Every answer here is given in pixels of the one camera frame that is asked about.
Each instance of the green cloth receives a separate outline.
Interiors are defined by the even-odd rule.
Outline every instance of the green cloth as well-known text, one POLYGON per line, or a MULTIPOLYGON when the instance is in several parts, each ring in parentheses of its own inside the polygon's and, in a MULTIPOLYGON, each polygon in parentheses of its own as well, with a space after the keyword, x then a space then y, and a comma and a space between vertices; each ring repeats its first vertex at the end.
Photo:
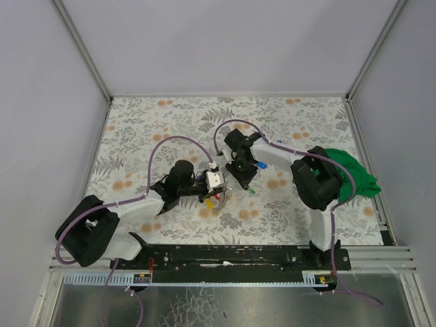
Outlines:
MULTIPOLYGON (((360 163, 349 155, 346 151, 337 149, 325 149, 331 160, 335 160, 345 167, 346 170, 353 176, 356 183, 356 195, 372 198, 376 196, 382 189, 377 185, 377 179, 368 174, 367 170, 360 163)), ((345 201, 352 193, 352 184, 345 173, 337 167, 339 174, 343 180, 339 201, 345 201)))

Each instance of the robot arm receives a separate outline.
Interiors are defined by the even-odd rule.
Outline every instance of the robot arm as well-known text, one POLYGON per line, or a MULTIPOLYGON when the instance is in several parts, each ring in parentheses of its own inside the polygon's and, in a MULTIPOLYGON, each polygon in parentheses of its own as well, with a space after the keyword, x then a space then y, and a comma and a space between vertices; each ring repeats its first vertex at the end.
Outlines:
MULTIPOLYGON (((277 149, 265 142, 259 133, 244 136, 234 129, 225 137, 224 142, 228 146, 222 151, 228 161, 226 168, 243 189, 248 189, 257 174, 259 163, 271 164, 292 172, 298 195, 310 208, 312 243, 321 251, 329 250, 330 209, 337 204, 343 185, 336 168, 324 160, 277 149)), ((328 157, 320 146, 308 152, 328 157)))
MULTIPOLYGON (((170 173, 150 187, 145 199, 120 207, 99 209, 79 221, 65 236, 63 247, 81 265, 87 267, 100 257, 134 259, 144 244, 135 233, 115 234, 120 221, 151 219, 174 208, 181 196, 198 196, 200 202, 225 191, 226 182, 215 163, 195 176, 189 161, 176 162, 170 173)), ((56 232, 64 229, 79 215, 103 204, 96 196, 87 196, 56 232)))

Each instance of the patterned fabric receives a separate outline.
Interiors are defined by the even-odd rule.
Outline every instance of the patterned fabric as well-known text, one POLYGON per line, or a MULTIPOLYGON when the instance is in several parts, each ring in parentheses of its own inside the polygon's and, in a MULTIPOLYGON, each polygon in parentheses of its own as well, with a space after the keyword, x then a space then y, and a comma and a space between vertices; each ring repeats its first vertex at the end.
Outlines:
MULTIPOLYGON (((357 157, 347 114, 340 97, 180 97, 117 98, 95 162, 88 194, 106 202, 123 200, 145 192, 146 169, 154 146, 162 139, 188 136, 217 157, 212 136, 217 124, 231 118, 255 123, 271 140, 298 149, 315 145, 337 148, 357 157)), ((233 128, 244 134, 253 130, 243 123, 230 123, 218 134, 218 143, 233 128)), ((152 184, 170 171, 178 159, 196 170, 207 168, 207 158, 184 140, 164 143, 152 165, 152 184)), ((134 231, 150 243, 187 244, 307 244, 310 240, 309 209, 300 201, 292 175, 269 166, 251 182, 255 194, 244 191, 226 169, 229 192, 226 207, 212 211, 194 198, 183 198, 164 215, 148 221, 123 223, 119 232, 134 231)), ((381 245, 371 201, 356 197, 338 209, 337 231, 346 245, 381 245)))

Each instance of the gray wall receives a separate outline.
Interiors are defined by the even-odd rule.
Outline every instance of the gray wall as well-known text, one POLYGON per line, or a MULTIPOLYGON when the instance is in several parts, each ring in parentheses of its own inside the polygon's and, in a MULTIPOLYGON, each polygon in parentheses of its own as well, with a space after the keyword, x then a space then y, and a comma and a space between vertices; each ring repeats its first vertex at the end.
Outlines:
POLYGON ((354 105, 401 244, 436 315, 436 1, 412 0, 354 105))
POLYGON ((396 0, 64 0, 114 94, 345 93, 396 0))
POLYGON ((3 0, 0 44, 0 326, 23 327, 105 103, 49 0, 3 0))

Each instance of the yellow object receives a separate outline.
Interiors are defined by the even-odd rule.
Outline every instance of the yellow object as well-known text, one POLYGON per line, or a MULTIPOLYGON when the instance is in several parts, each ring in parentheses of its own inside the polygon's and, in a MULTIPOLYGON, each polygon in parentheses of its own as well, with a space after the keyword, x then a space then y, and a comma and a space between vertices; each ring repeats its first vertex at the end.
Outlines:
POLYGON ((212 209, 212 208, 213 208, 212 202, 211 202, 211 200, 210 200, 209 198, 205 199, 205 202, 206 202, 206 205, 207 205, 207 207, 208 207, 209 209, 212 209))

